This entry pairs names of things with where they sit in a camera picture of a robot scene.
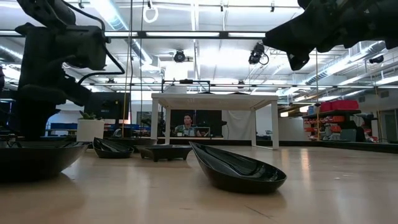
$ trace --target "black ceramic dish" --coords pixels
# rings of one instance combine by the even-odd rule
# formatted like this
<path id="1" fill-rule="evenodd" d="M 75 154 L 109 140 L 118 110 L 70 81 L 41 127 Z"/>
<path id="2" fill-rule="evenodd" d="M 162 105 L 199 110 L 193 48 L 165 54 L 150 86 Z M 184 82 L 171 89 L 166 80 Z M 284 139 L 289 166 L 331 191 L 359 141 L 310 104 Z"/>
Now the black ceramic dish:
<path id="1" fill-rule="evenodd" d="M 232 192 L 274 192 L 286 180 L 280 169 L 232 152 L 190 142 L 198 162 L 212 185 Z"/>
<path id="2" fill-rule="evenodd" d="M 107 140 L 114 141 L 126 146 L 153 146 L 157 143 L 157 139 L 144 139 L 144 138 L 108 138 Z"/>
<path id="3" fill-rule="evenodd" d="M 187 160 L 188 153 L 192 150 L 190 146 L 158 145 L 158 146 L 137 146 L 141 158 L 148 157 L 157 162 L 159 159 L 182 158 Z"/>
<path id="4" fill-rule="evenodd" d="M 94 138 L 93 147 L 97 156 L 103 159 L 130 158 L 131 153 L 134 151 L 133 147 L 99 138 Z"/>
<path id="5" fill-rule="evenodd" d="M 87 149 L 80 142 L 14 142 L 0 148 L 0 182 L 24 182 L 47 179 L 74 163 Z"/>

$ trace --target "desk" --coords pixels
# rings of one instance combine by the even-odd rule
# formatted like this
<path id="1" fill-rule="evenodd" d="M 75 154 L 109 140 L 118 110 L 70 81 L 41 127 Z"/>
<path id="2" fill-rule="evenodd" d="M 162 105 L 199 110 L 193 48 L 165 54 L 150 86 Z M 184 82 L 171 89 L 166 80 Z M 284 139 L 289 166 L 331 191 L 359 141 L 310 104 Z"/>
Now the desk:
<path id="1" fill-rule="evenodd" d="M 240 110 L 251 112 L 251 144 L 256 146 L 256 110 L 269 104 L 272 107 L 272 148 L 279 148 L 278 96 L 217 95 L 217 94 L 152 94 L 151 139 L 157 139 L 158 105 L 166 109 L 165 143 L 170 144 L 171 110 Z"/>

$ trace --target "fluorescent light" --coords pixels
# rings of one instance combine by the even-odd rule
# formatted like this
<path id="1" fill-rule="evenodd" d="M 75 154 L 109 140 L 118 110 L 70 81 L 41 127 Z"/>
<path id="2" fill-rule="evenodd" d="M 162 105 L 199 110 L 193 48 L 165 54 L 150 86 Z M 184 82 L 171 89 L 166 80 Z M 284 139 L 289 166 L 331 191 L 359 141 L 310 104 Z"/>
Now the fluorescent light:
<path id="1" fill-rule="evenodd" d="M 305 99 L 307 99 L 307 97 L 300 96 L 300 97 L 296 98 L 294 101 L 297 102 L 297 101 L 302 101 L 302 100 L 305 100 Z"/>
<path id="2" fill-rule="evenodd" d="M 338 85 L 347 85 L 347 84 L 353 83 L 355 81 L 358 81 L 360 79 L 361 79 L 361 77 L 350 78 L 349 80 L 345 80 L 345 81 L 339 83 Z"/>
<path id="3" fill-rule="evenodd" d="M 398 76 L 394 77 L 388 77 L 388 78 L 383 78 L 382 80 L 379 80 L 376 82 L 376 85 L 384 85 L 392 82 L 398 81 Z"/>
<path id="4" fill-rule="evenodd" d="M 20 9 L 21 8 L 19 4 L 12 4 L 11 2 L 10 3 L 0 3 L 0 7 L 8 7 L 11 9 Z"/>
<path id="5" fill-rule="evenodd" d="M 284 113 L 281 113 L 280 114 L 280 117 L 281 118 L 286 118 L 286 117 L 288 117 L 289 116 L 289 112 L 284 112 Z"/>
<path id="6" fill-rule="evenodd" d="M 383 88 L 383 89 L 396 89 L 398 86 L 378 86 L 378 88 Z"/>
<path id="7" fill-rule="evenodd" d="M 219 32 L 147 32 L 148 37 L 218 37 Z"/>
<path id="8" fill-rule="evenodd" d="M 5 35 L 5 36 L 21 36 L 20 34 L 18 34 L 17 32 L 13 31 L 13 30 L 0 30 L 0 35 Z"/>
<path id="9" fill-rule="evenodd" d="M 308 111 L 308 108 L 309 108 L 310 106 L 303 106 L 303 107 L 301 107 L 300 108 L 300 112 L 301 113 L 306 113 L 307 111 Z"/>
<path id="10" fill-rule="evenodd" d="M 362 93 L 364 90 L 359 90 L 359 91 L 355 91 L 355 92 L 352 92 L 352 93 L 348 93 L 347 95 L 345 95 L 345 96 L 353 96 L 353 95 L 357 95 L 358 93 Z"/>
<path id="11" fill-rule="evenodd" d="M 283 85 L 283 84 L 286 84 L 286 80 L 267 80 L 264 84 L 265 85 L 279 85 L 279 84 L 281 84 L 281 85 Z"/>
<path id="12" fill-rule="evenodd" d="M 264 38 L 266 37 L 265 32 L 248 32 L 248 33 L 240 33 L 240 32 L 230 32 L 228 33 L 228 37 L 258 37 L 258 38 Z"/>
<path id="13" fill-rule="evenodd" d="M 329 101 L 329 100 L 334 100 L 339 98 L 340 96 L 324 96 L 322 98 L 319 98 L 319 101 Z"/>
<path id="14" fill-rule="evenodd" d="M 121 32 L 121 31 L 107 31 L 105 32 L 106 37 L 137 37 L 137 32 Z"/>
<path id="15" fill-rule="evenodd" d="M 374 88 L 373 86 L 339 86 L 339 88 Z"/>

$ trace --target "hanging cable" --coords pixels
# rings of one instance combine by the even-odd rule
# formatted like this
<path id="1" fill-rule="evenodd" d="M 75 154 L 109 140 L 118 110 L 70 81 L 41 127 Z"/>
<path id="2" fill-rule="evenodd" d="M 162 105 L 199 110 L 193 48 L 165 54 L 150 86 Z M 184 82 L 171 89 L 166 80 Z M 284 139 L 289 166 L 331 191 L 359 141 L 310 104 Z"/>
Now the hanging cable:
<path id="1" fill-rule="evenodd" d="M 141 31 L 143 30 L 144 27 L 144 1 L 142 0 L 142 12 L 141 12 Z M 139 58 L 142 58 L 142 38 L 140 38 L 140 46 L 139 46 Z M 142 127 L 142 66 L 139 67 L 139 81 L 140 81 L 140 90 L 141 90 L 141 105 L 140 105 L 140 118 L 139 118 L 139 122 L 140 122 L 140 127 Z M 142 137 L 142 128 L 140 129 L 140 138 Z"/>
<path id="2" fill-rule="evenodd" d="M 318 86 L 318 49 L 315 49 L 315 63 L 317 65 L 317 141 L 319 141 L 320 138 L 320 129 L 319 129 L 319 110 L 320 110 L 320 105 L 319 105 L 319 86 Z"/>
<path id="3" fill-rule="evenodd" d="M 129 74 L 129 62 L 131 63 L 131 78 L 133 75 L 133 70 L 132 70 L 132 62 L 131 62 L 131 42 L 132 42 L 132 0 L 130 0 L 130 20 L 129 20 L 130 24 L 129 24 L 129 37 L 127 42 L 129 43 L 129 47 L 127 48 L 127 63 L 126 63 L 126 76 L 125 76 L 125 81 L 124 81 L 124 103 L 123 103 L 123 124 L 122 124 L 122 138 L 124 138 L 124 117 L 126 115 L 126 105 L 127 105 L 127 78 L 128 78 L 128 74 Z M 130 98 L 131 98 L 131 83 L 132 80 L 130 79 L 130 83 L 129 83 L 129 94 L 130 94 Z M 130 124 L 131 124 L 131 100 L 129 102 L 129 111 L 130 111 Z"/>
<path id="4" fill-rule="evenodd" d="M 81 9 L 72 6 L 71 4 L 67 3 L 66 1 L 63 1 L 64 4 L 66 4 L 68 7 L 72 8 L 73 10 L 75 10 L 76 12 L 79 12 L 80 14 L 83 14 L 86 17 L 89 17 L 90 19 L 94 19 L 96 21 L 98 21 L 101 24 L 101 30 L 103 32 L 105 32 L 105 23 L 104 21 L 102 21 L 100 18 L 95 17 L 93 15 L 90 15 L 84 11 L 82 11 Z M 113 57 L 113 55 L 107 50 L 106 48 L 106 44 L 103 44 L 103 48 L 104 51 L 106 52 L 106 55 L 112 60 L 112 62 L 120 69 L 120 72 L 93 72 L 90 74 L 87 74 L 85 76 L 83 76 L 83 78 L 81 78 L 77 84 L 82 84 L 84 80 L 86 80 L 89 77 L 95 76 L 95 75 L 124 75 L 124 69 L 123 67 L 120 65 L 120 63 Z"/>

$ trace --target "man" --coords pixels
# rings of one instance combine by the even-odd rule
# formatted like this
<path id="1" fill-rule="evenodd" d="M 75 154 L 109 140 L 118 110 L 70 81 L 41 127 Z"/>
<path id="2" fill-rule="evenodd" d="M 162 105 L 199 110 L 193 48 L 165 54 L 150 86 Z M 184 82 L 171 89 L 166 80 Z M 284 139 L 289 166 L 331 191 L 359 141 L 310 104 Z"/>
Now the man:
<path id="1" fill-rule="evenodd" d="M 179 136 L 178 133 L 181 133 L 181 136 L 201 136 L 199 131 L 195 133 L 195 129 L 191 128 L 193 123 L 192 116 L 190 114 L 184 115 L 184 124 L 175 127 L 174 134 Z"/>

